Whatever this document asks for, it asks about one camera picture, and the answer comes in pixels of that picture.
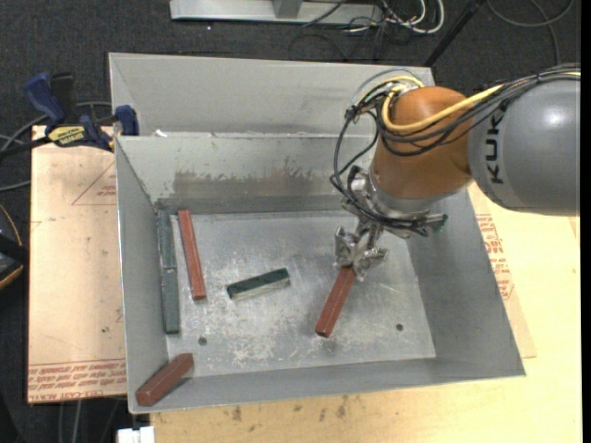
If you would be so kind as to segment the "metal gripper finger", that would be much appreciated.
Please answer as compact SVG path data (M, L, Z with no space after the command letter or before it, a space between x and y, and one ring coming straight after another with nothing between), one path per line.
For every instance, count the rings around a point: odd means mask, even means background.
M388 249L376 245L359 253L355 259L356 277L364 280L387 256Z
M352 266L356 254L356 237L339 226L334 234L335 264L339 267Z

